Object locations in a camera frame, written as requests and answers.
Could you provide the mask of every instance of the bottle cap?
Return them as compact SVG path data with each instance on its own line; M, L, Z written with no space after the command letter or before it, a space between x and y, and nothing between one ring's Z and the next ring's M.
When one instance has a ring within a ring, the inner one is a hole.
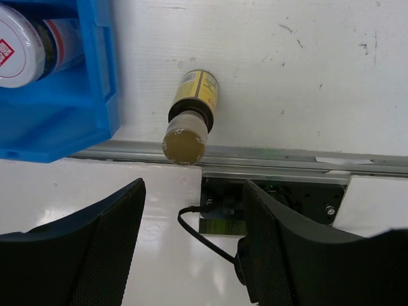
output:
M169 123L163 152L172 163L191 166L201 161L207 138L203 117L194 111L182 112Z
M45 49L31 23L0 3L0 87L16 88L44 73Z

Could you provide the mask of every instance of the screw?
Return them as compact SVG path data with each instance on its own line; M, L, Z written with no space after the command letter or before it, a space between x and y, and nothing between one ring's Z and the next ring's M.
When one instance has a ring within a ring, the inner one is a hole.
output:
M334 209L334 207L328 205L326 206L326 213L328 215L334 215L336 213L336 210Z

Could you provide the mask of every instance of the blue bin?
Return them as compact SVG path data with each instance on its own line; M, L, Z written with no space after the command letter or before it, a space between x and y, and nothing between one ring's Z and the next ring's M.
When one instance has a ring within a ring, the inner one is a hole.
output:
M0 0L77 15L85 62L18 89L0 87L0 158L49 163L119 129L113 22L108 0Z

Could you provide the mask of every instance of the black cable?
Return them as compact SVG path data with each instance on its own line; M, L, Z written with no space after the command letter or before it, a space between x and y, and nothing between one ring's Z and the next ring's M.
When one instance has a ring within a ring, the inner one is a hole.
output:
M195 239L197 239L198 241L200 241L202 244L204 244L205 246L207 246L208 248L210 248L211 250L213 250L214 252L216 252L218 255L220 255L222 258L228 260L230 263L234 264L234 257L229 255L227 252L225 252L224 250L220 249L218 246L216 246L215 244L213 244L211 241L209 241L208 239L206 239L203 235L201 235L200 233L198 233L197 231L195 231L190 225L188 225L188 223L185 222L185 220L183 220L183 218L181 218L181 216L187 212L210 212L211 210L213 210L216 206L214 204L209 204L206 205L204 207L201 206L190 206L190 207L186 207L183 208L182 210L179 211L178 216L177 216L177 221L178 223L180 223L180 225L190 233L190 235L192 235Z

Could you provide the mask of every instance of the small bottle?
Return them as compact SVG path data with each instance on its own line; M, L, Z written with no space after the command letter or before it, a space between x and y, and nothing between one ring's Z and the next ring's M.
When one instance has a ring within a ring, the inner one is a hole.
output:
M77 18L37 20L0 3L0 87L25 86L83 59Z
M214 125L217 99L218 83L209 72L194 70L183 77L163 139L163 152L172 163L190 166L201 161Z

